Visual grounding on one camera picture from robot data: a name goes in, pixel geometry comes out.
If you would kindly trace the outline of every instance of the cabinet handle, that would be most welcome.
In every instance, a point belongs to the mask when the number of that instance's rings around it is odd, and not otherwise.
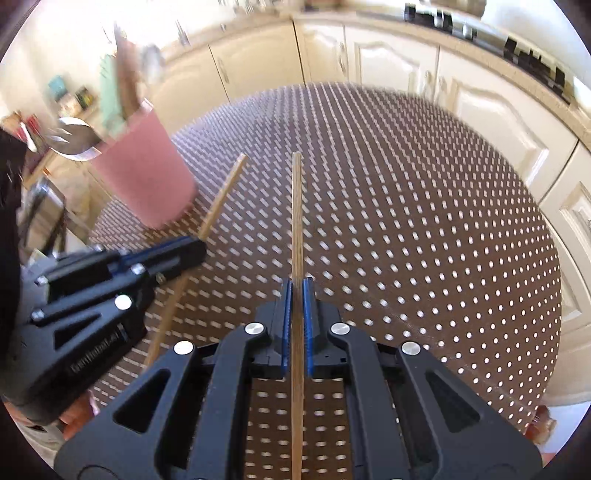
[[[228,74],[226,73],[226,68],[223,65],[222,59],[217,60],[217,66],[220,69],[220,74],[222,75],[222,80],[226,83],[230,83],[230,79],[228,78]]]
[[[339,44],[339,48],[340,48],[340,52],[339,52],[339,65],[340,65],[340,71],[343,72],[343,75],[345,75],[345,77],[347,76],[347,67],[345,66],[345,44],[343,42],[341,42]]]
[[[433,74],[431,71],[427,70],[425,72],[425,82],[423,83],[421,96],[427,100],[431,100],[433,98],[433,93]]]
[[[435,103],[439,106],[445,106],[444,103],[447,100],[447,82],[445,78],[439,77],[437,79],[438,89],[437,89],[437,96],[435,98]]]

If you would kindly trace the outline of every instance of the brown pegboard surface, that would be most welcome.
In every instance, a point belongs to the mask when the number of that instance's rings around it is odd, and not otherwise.
[[[172,345],[252,320],[291,271],[291,153],[303,153],[304,255],[322,300],[377,341],[424,345],[520,431],[545,390],[560,331],[558,256],[535,201],[485,140],[420,98],[354,85],[294,86],[221,107],[173,138],[200,194],[144,229],[117,201],[92,241],[143,247],[196,235],[240,152],[250,161],[177,309]],[[169,290],[148,313],[156,328]],[[147,341],[96,385],[104,404],[140,371]],[[290,478],[289,383],[253,390],[247,478]],[[350,478],[340,381],[306,385],[304,476]]]

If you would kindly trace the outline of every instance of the wall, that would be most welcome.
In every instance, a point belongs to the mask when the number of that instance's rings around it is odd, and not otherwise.
[[[4,98],[2,98],[2,96],[0,95],[0,118],[8,115],[9,113],[10,113],[10,110],[8,109],[8,106],[6,105]]]
[[[591,54],[553,0],[488,0],[482,21],[530,40],[591,87]]]
[[[41,0],[0,62],[0,117],[4,109],[19,110],[51,123],[56,106],[47,84],[56,75],[70,90],[84,85],[99,93],[100,61],[114,51],[114,21],[138,45],[163,46],[176,41],[177,19],[191,32],[227,18],[225,10],[224,17],[217,0]]]

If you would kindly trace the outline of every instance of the kitchen countertop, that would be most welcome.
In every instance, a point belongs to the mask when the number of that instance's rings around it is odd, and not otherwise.
[[[255,28],[267,27],[294,21],[310,21],[333,24],[355,25],[388,33],[404,35],[415,38],[424,43],[429,43],[445,48],[452,53],[467,57],[471,61],[480,64],[489,70],[499,74],[506,80],[527,92],[533,98],[544,105],[550,112],[559,118],[581,142],[591,150],[591,90],[578,80],[574,81],[575,102],[571,105],[564,103],[547,86],[530,76],[528,73],[513,66],[502,57],[498,57],[484,49],[459,38],[432,28],[421,27],[402,21],[383,20],[369,17],[354,10],[317,11],[317,12],[273,12],[257,13],[252,15],[239,15],[225,24],[223,30],[219,24],[189,35],[189,46],[182,46],[175,42],[163,48],[163,55],[167,62],[173,61],[182,55],[197,48],[206,47],[208,44],[229,38],[233,35],[245,33]]]

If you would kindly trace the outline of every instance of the utensil holder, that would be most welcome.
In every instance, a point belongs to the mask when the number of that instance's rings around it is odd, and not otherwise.
[[[90,162],[145,226],[161,228],[183,214],[197,185],[149,102],[142,107]]]

